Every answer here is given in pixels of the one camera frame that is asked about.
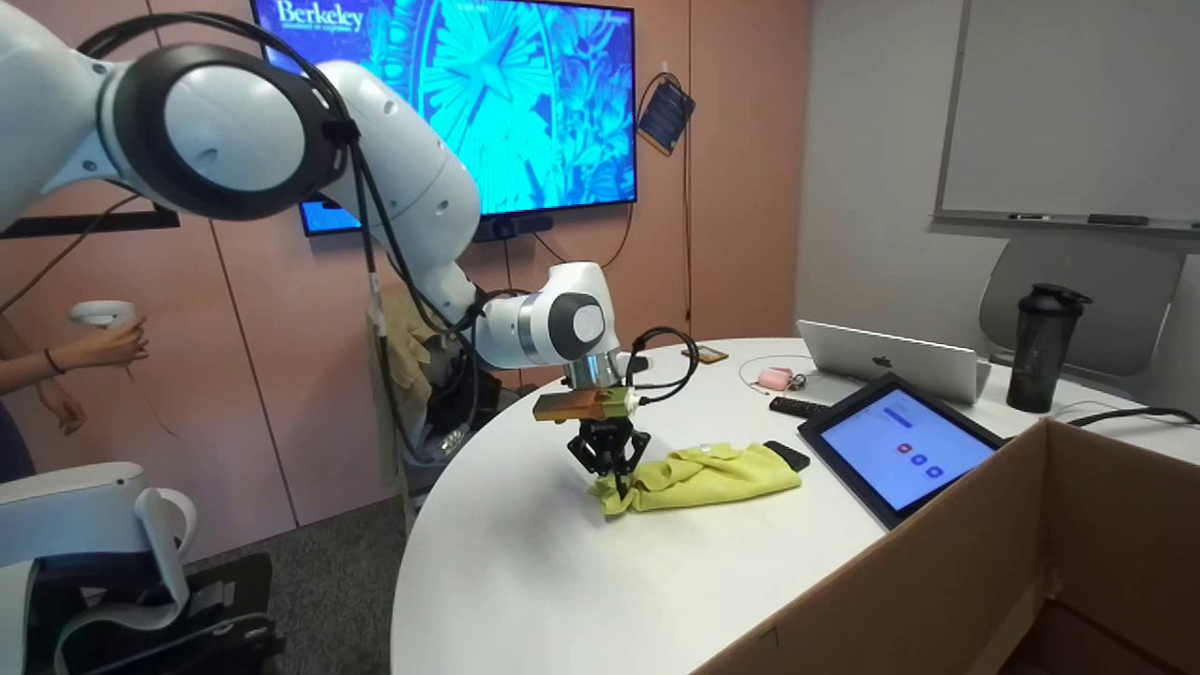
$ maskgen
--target desk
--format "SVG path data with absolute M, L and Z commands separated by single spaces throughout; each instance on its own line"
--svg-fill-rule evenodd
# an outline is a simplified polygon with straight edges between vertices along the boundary
M 767 363 L 814 372 L 802 342 L 711 344 L 732 361 L 632 417 L 652 436 L 643 459 L 702 443 L 802 447 L 796 419 L 746 387 Z M 678 348 L 652 348 L 649 363 L 643 382 L 683 372 Z M 1007 409 L 1006 387 L 1007 372 L 993 369 L 968 417 L 1021 436 L 1037 417 Z M 804 398 L 852 392 L 814 379 Z M 511 406 L 454 459 L 411 527 L 394 596 L 396 675 L 683 675 L 883 538 L 818 453 L 799 493 L 606 527 L 592 478 L 567 452 L 573 423 L 537 423 L 533 402 Z M 1051 417 L 1129 406 L 1059 382 Z

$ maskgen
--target water bottle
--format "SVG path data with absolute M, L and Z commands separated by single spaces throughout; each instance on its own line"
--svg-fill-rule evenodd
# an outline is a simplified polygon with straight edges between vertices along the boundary
M 1017 361 L 1007 379 L 1011 409 L 1023 409 L 1023 412 L 1051 409 L 1083 306 L 1092 306 L 1092 298 L 1066 284 L 1034 284 L 1021 301 Z

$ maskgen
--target yellow towel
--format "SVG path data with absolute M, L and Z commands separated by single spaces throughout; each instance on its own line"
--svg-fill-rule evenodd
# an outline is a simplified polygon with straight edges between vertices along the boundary
M 693 447 L 674 452 L 664 463 L 632 468 L 629 493 L 618 497 L 612 478 L 597 482 L 602 519 L 691 509 L 714 503 L 746 503 L 799 488 L 799 473 L 767 447 Z

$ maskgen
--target floor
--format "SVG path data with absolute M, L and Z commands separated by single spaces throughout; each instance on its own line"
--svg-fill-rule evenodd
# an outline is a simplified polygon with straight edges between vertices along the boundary
M 269 556 L 274 581 L 267 616 L 276 639 L 284 639 L 274 675 L 384 675 L 406 519 L 399 499 L 391 499 L 194 571 Z

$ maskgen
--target wire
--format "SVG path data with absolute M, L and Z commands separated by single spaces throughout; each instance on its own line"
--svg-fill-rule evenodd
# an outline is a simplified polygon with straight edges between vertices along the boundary
M 467 357 L 471 372 L 476 372 L 481 369 L 476 338 L 467 342 L 459 332 L 484 312 L 487 298 L 476 291 L 476 306 L 457 322 L 448 322 L 447 312 L 421 292 L 421 284 L 411 282 L 411 272 L 406 264 L 406 253 L 396 246 L 396 232 L 391 224 L 391 212 L 384 212 L 384 202 L 379 194 L 373 172 L 371 172 L 371 167 L 362 157 L 358 132 L 354 132 L 351 117 L 349 117 L 349 107 L 336 93 L 336 86 L 309 59 L 302 59 L 293 46 L 284 46 L 282 38 L 274 38 L 274 34 L 267 34 L 257 28 L 249 28 L 243 21 L 233 21 L 233 17 L 214 17 L 214 11 L 138 17 L 138 21 L 128 21 L 128 24 L 112 24 L 112 28 L 96 29 L 93 38 L 86 38 L 79 46 L 79 54 L 103 56 L 114 46 L 124 46 L 124 42 L 144 34 L 144 29 L 159 29 L 159 28 L 176 28 L 176 24 L 199 24 L 199 28 L 214 28 L 214 29 L 248 38 L 253 46 L 267 46 L 267 48 L 289 56 L 298 69 L 306 86 L 328 107 L 324 137 L 342 138 L 346 152 L 349 152 L 349 168 L 351 168 L 351 179 L 354 179 L 354 208 L 358 208 L 362 261 L 367 261 L 371 284 L 373 284 L 373 253 L 371 253 L 371 208 L 373 208 L 373 213 L 383 222 L 384 249 L 391 249 L 391 264 L 394 264 L 396 278 L 406 282 L 421 321 L 439 334 L 454 334 L 454 342 L 459 344 L 457 363 L 459 363 L 459 357 Z
M 1187 409 L 1109 409 L 1109 412 L 1081 417 L 1072 419 L 1072 429 L 1123 419 L 1123 417 L 1182 417 L 1183 423 L 1200 423 Z
M 616 253 L 598 264 L 598 272 L 616 266 L 629 246 L 629 229 L 632 229 L 632 212 L 624 212 L 621 222 L 621 239 L 616 246 Z M 533 238 L 542 253 L 549 253 L 557 264 L 571 264 L 557 249 L 549 249 L 542 238 Z
M 16 292 L 0 306 L 0 314 L 3 314 L 12 306 L 19 306 L 22 298 L 28 298 L 28 292 L 42 284 L 43 273 L 53 273 L 88 232 L 96 232 L 119 208 L 128 208 L 128 202 L 136 202 L 136 199 L 138 199 L 138 194 L 124 194 L 124 199 L 114 199 L 109 212 L 101 212 L 93 222 L 86 222 L 86 224 L 79 229 L 79 238 L 67 239 L 64 253 L 56 253 L 22 291 L 16 291 Z
M 421 452 L 414 452 L 414 439 L 408 436 L 396 387 L 391 382 L 391 342 L 383 334 L 373 338 L 373 361 L 379 361 L 383 398 L 384 398 L 384 412 L 396 429 L 406 464 L 421 464 Z
M 674 81 L 674 71 L 656 71 L 652 81 L 643 81 L 643 86 L 641 86 L 641 93 L 637 93 L 637 117 L 643 114 L 643 107 L 649 107 L 649 99 L 652 99 L 652 92 L 656 92 L 659 84 L 678 84 L 678 81 Z
M 542 238 L 533 238 L 542 253 L 549 253 L 557 264 L 571 264 L 567 254 L 557 254 L 557 249 L 549 249 Z
M 656 338 L 674 338 L 674 342 L 683 342 L 683 348 L 686 348 L 686 372 L 683 372 L 674 382 L 632 382 L 632 376 L 637 376 L 637 372 L 632 372 L 632 369 L 637 369 L 637 357 L 641 357 L 643 344 L 656 342 Z M 637 409 L 641 409 L 641 406 L 659 406 L 659 402 L 674 398 L 674 393 L 697 376 L 697 369 L 702 369 L 702 348 L 697 348 L 697 342 L 693 342 L 686 332 L 649 328 L 649 332 L 641 332 L 641 334 L 632 338 L 621 387 L 629 387 L 629 392 L 668 392 L 668 393 L 656 393 L 656 398 L 637 398 Z
M 693 3 L 686 0 L 686 63 L 697 63 L 693 59 L 693 34 L 697 34 L 697 28 L 693 28 Z M 693 213 L 691 213 L 691 179 L 693 179 L 693 153 L 691 153 L 691 142 L 686 138 L 678 138 L 683 142 L 683 322 L 686 322 L 686 332 L 697 332 L 693 328 L 693 309 L 697 309 L 697 291 L 693 291 Z
M 506 291 L 513 291 L 513 254 L 511 254 L 511 239 L 503 239 L 499 249 L 503 249 L 503 282 L 506 282 Z
M 358 194 L 362 232 L 371 229 L 371 208 L 373 208 L 373 212 L 379 212 L 379 222 L 383 222 L 384 249 L 391 249 L 384 261 L 394 264 L 396 278 L 406 282 L 406 291 L 408 291 L 421 321 L 423 321 L 429 332 L 448 334 L 448 338 L 457 342 L 457 352 L 448 357 L 448 379 L 447 379 L 447 382 L 429 382 L 429 402 L 447 402 L 447 392 L 457 392 L 457 387 L 459 387 L 459 376 L 466 376 L 466 379 L 467 379 L 467 382 L 466 382 L 466 387 L 467 387 L 467 412 L 466 412 L 459 429 L 471 432 L 471 429 L 476 429 L 476 417 L 481 417 L 481 387 L 484 387 L 484 376 L 481 376 L 484 357 L 481 357 L 481 348 L 476 348 L 476 342 L 481 342 L 476 312 L 481 312 L 481 306 L 484 306 L 487 298 L 481 292 L 481 298 L 476 298 L 476 309 L 467 309 L 467 312 L 459 314 L 459 328 L 454 328 L 454 322 L 441 314 L 441 309 L 433 309 L 433 306 L 414 291 L 411 272 L 408 272 L 408 264 L 406 264 L 406 253 L 399 253 L 399 246 L 396 246 L 396 232 L 394 232 L 394 224 L 391 224 L 391 213 L 384 213 L 384 208 L 383 208 L 373 172 L 371 172 L 371 167 L 367 167 L 367 157 L 362 157 L 358 146 L 351 146 L 351 172 L 354 172 L 354 194 Z M 406 452 L 408 452 L 408 463 L 414 463 L 414 468 L 439 464 L 439 463 L 421 459 L 421 447 L 426 447 L 426 439 L 408 439 L 408 436 L 406 436 L 406 419 L 396 419 L 396 429 L 399 429 L 399 443 L 406 443 Z

